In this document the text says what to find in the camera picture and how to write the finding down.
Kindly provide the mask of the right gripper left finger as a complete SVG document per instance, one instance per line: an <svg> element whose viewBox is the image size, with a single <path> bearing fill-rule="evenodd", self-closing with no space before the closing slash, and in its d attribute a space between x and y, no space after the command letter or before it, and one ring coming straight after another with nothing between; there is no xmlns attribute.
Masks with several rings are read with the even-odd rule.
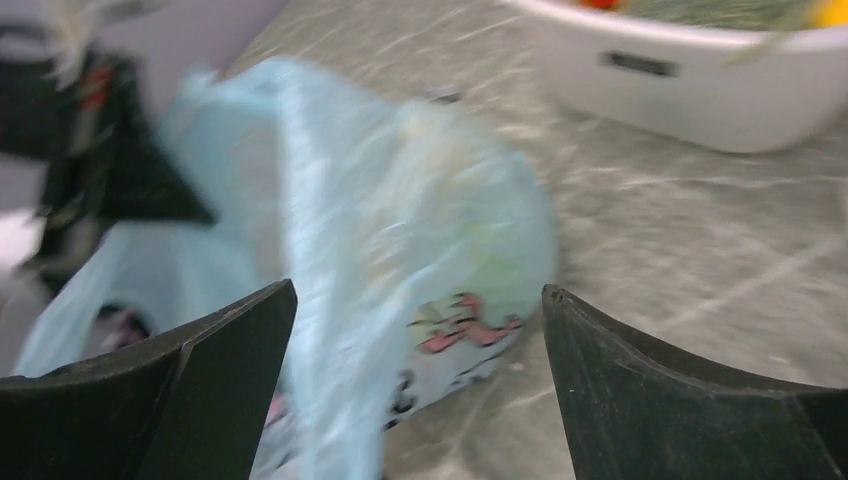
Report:
<svg viewBox="0 0 848 480"><path fill-rule="evenodd" d="M297 308L276 282L206 317L1 382L5 479L246 479Z"/></svg>

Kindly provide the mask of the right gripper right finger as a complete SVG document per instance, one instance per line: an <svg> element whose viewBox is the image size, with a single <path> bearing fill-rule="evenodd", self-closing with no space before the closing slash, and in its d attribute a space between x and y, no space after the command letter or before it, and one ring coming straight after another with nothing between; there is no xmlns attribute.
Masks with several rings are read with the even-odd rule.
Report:
<svg viewBox="0 0 848 480"><path fill-rule="evenodd" d="M544 339L577 478L843 479L847 392L708 360L565 289Z"/></svg>

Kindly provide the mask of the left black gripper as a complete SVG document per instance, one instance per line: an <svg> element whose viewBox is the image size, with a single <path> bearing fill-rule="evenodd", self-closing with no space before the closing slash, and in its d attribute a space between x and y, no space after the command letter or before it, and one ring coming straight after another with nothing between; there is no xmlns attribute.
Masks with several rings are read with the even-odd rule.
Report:
<svg viewBox="0 0 848 480"><path fill-rule="evenodd" d="M64 285L117 222L215 223L157 142L133 58L93 51L64 88L49 67L1 62L1 151L48 166L36 206L44 227L23 270Z"/></svg>

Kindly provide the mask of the light blue plastic bag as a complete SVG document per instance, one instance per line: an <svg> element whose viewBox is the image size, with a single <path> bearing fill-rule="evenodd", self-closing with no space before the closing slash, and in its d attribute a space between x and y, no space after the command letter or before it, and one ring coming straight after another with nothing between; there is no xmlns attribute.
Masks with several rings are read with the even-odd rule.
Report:
<svg viewBox="0 0 848 480"><path fill-rule="evenodd" d="M79 360L105 304L161 333L288 278L298 307L254 479L378 478L383 429L490 375L554 279L530 163L451 106L274 58L188 75L159 137L217 223L112 227L14 371Z"/></svg>

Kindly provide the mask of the red fake pomegranate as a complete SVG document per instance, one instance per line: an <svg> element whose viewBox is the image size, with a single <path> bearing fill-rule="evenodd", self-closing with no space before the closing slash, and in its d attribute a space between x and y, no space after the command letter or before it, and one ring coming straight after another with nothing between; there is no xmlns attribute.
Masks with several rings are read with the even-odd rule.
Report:
<svg viewBox="0 0 848 480"><path fill-rule="evenodd" d="M621 11L626 5L626 0L578 0L577 4L586 8L602 11Z"/></svg>

